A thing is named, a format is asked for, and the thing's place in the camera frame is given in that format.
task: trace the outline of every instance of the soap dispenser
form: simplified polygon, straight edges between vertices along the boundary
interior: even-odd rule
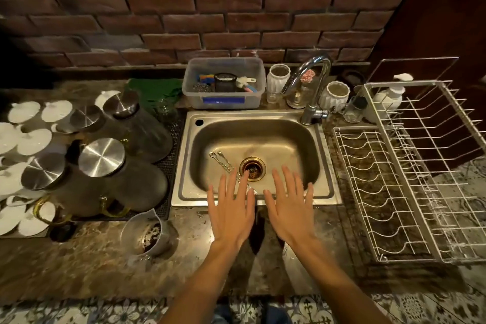
[[[400,75],[394,75],[393,79],[408,82],[412,81],[414,78],[408,73],[402,73]],[[388,119],[389,114],[386,111],[392,111],[400,106],[404,92],[405,87],[396,85],[390,86],[386,90],[381,90],[373,97],[373,103],[381,120]],[[365,109],[364,118],[371,123],[376,123],[378,121],[371,105],[368,105]]]

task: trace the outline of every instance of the stainless steel lid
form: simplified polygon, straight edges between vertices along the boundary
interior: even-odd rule
[[[69,122],[76,132],[94,132],[103,127],[106,118],[96,105],[84,105],[72,113]]]
[[[113,95],[103,104],[103,111],[116,119],[132,116],[139,108],[138,93],[134,90],[125,90]]]
[[[125,149],[118,140],[100,138],[88,144],[79,156],[79,169],[89,177],[104,177],[118,170],[125,161]]]
[[[44,190],[60,180],[66,170],[64,155],[54,152],[38,155],[25,167],[21,183],[28,190]]]

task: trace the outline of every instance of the green towel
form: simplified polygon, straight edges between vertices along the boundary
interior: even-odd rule
[[[182,94],[182,80],[178,78],[131,78],[125,87],[138,92],[140,105],[149,112],[160,99],[170,98],[175,103]]]

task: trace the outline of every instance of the faucet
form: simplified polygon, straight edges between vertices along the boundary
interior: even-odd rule
[[[309,104],[307,104],[307,106],[305,107],[304,112],[302,113],[302,116],[300,118],[300,122],[305,126],[311,124],[313,119],[325,119],[329,115],[329,112],[327,110],[321,109],[317,103],[319,101],[319,98],[321,97],[324,88],[328,84],[326,78],[329,76],[329,73],[331,71],[331,58],[326,53],[317,57],[310,58],[307,62],[301,64],[301,66],[287,80],[282,88],[283,95],[290,94],[297,87],[301,76],[306,73],[308,69],[311,69],[314,65],[319,63],[323,64],[321,74],[319,75],[319,83],[317,89],[315,90],[314,96],[310,100]]]

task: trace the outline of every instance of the black mat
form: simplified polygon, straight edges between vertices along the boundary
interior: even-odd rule
[[[157,215],[162,220],[167,220],[169,218],[169,211],[171,209],[171,198],[172,192],[174,189],[174,182],[175,182],[175,169],[177,167],[177,159],[179,157],[179,151],[181,147],[181,140],[182,140],[182,132],[184,131],[184,125],[186,123],[186,116],[187,110],[186,109],[178,109],[179,113],[178,120],[164,124],[164,126],[169,130],[173,145],[172,150],[161,161],[154,163],[158,168],[160,168],[164,174],[167,176],[167,181],[169,185],[169,189],[165,194],[165,197],[162,199],[160,204],[155,207],[155,211]],[[134,215],[137,215],[136,211],[129,211],[124,217],[107,217],[106,215],[99,214],[95,215],[94,217],[86,217],[86,218],[73,218],[73,220],[78,221],[117,221],[117,220],[129,220]]]

